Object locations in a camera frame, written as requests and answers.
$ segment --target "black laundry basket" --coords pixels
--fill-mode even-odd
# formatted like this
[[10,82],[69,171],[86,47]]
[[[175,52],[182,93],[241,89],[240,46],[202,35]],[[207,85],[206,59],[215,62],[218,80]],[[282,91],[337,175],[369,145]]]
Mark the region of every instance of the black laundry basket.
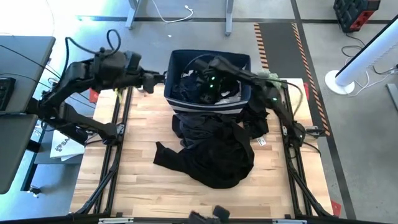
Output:
[[174,50],[170,56],[169,68],[167,70],[167,78],[164,89],[164,96],[169,102],[170,106],[176,113],[184,112],[214,112],[222,114],[238,114],[243,109],[244,105],[249,101],[251,94],[251,87],[242,83],[241,85],[241,101],[233,103],[225,103],[219,105],[201,105],[198,103],[189,103],[172,98],[172,88],[176,83],[179,83],[183,69],[188,63],[197,56],[206,62],[210,62],[214,55],[220,55],[228,59],[233,65],[251,70],[250,56],[246,54],[235,54],[229,52],[218,52],[211,50]]

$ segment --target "wooden tabletop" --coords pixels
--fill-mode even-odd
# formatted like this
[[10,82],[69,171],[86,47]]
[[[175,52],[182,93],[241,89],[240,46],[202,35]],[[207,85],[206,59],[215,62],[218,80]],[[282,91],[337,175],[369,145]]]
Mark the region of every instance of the wooden tabletop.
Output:
[[[300,86],[305,93],[301,79],[287,81]],[[264,136],[267,144],[260,146],[256,140],[251,141],[255,160],[248,177],[232,189],[211,189],[187,174],[152,163],[156,141],[176,151],[182,149],[180,139],[172,131],[174,112],[163,97],[163,90],[163,85],[157,85],[152,95],[139,93],[137,90],[133,92],[112,214],[123,212],[124,217],[187,218],[192,210],[211,216],[214,206],[221,205],[231,212],[231,218],[283,218],[285,214],[293,216],[279,120],[273,111],[268,110],[269,133]],[[289,86],[289,92],[295,108],[299,102],[299,91]],[[112,91],[101,92],[94,119],[103,123],[110,122],[114,102],[115,95]],[[122,103],[118,122],[121,121],[123,108]],[[306,99],[303,100],[295,119],[304,126],[312,125]],[[311,136],[306,138],[306,142],[317,146],[316,140]],[[97,188],[104,152],[105,146],[101,143],[94,143],[86,148],[73,194],[71,212],[81,208]],[[318,152],[306,145],[301,147],[301,152],[308,188],[325,210],[332,213]],[[302,194],[299,187],[297,189],[304,212]],[[101,211],[105,207],[107,194],[106,189]]]

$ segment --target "clothing tag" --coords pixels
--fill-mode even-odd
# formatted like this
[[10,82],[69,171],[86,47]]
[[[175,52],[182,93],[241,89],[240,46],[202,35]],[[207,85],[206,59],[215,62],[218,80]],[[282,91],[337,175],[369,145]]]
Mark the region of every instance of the clothing tag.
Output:
[[257,142],[259,143],[260,146],[265,146],[267,144],[266,140],[263,137],[259,137],[259,138],[256,138],[256,139],[257,139]]

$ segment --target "concrete floor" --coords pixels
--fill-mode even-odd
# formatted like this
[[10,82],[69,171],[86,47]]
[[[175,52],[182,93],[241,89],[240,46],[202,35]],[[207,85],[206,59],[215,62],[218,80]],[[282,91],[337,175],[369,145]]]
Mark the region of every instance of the concrete floor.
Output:
[[[128,12],[127,0],[118,2],[72,0],[68,1],[68,4],[48,0],[50,8],[44,0],[23,1],[23,3],[22,1],[8,2],[7,7],[2,6],[0,2],[0,10],[6,9],[0,11],[0,16],[6,16],[0,19],[9,21],[7,24],[0,24],[0,31],[14,35],[52,35],[53,33],[57,42],[50,65],[57,71],[62,69],[65,60],[63,43],[65,36],[71,36],[80,44],[97,49],[107,46],[105,33],[110,28],[120,32],[123,40],[121,50],[139,52],[142,54],[141,65],[151,70],[165,70],[170,52],[175,49],[211,49],[245,53],[252,58],[252,70],[260,69],[251,22],[234,23],[231,37],[223,35],[223,22],[176,24],[138,22],[134,30],[127,30],[123,22],[79,22],[75,19],[76,15],[125,17]],[[334,0],[296,1],[302,19],[335,18],[332,10]],[[187,14],[183,8],[185,4],[195,11],[195,17],[224,17],[224,1],[157,0],[156,2],[165,17],[185,16]],[[383,0],[380,10],[371,19],[392,19],[397,11],[398,2]],[[151,1],[144,2],[138,16],[158,17]],[[236,0],[234,17],[294,19],[294,11],[290,0]],[[395,151],[394,135],[397,132],[398,112],[394,108],[385,84],[398,83],[398,78],[392,75],[384,83],[364,90],[355,98],[333,94],[325,86],[324,76],[328,71],[339,70],[343,66],[346,58],[340,52],[342,46],[358,43],[344,36],[336,24],[304,24],[303,27],[356,218],[397,223],[398,174],[395,158],[398,152]],[[368,24],[354,36],[368,42],[383,27],[382,24]],[[377,63],[376,68],[379,71],[391,68],[398,63],[397,56],[398,51],[393,50]],[[89,54],[71,48],[71,61],[88,57]],[[380,79],[379,75],[371,72],[369,74],[372,82]],[[42,81],[47,82],[50,76],[51,74],[45,72]],[[39,97],[41,91],[42,87],[38,88],[35,96]],[[83,114],[93,113],[91,108],[76,101],[70,100],[69,103]],[[320,138],[318,143],[323,152],[322,162],[331,199],[342,203],[329,148],[325,139]],[[39,166],[33,184],[39,187],[46,186],[46,191],[40,198],[32,198],[18,191],[30,157],[27,152],[10,192],[0,195],[0,220],[63,215],[68,212],[79,167]]]

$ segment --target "white pole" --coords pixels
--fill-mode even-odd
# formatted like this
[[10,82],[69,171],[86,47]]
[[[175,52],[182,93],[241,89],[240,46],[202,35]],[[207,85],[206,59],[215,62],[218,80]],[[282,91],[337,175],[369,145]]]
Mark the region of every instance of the white pole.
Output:
[[326,85],[335,93],[345,95],[354,90],[354,81],[398,44],[398,16],[368,43],[340,71],[330,71]]

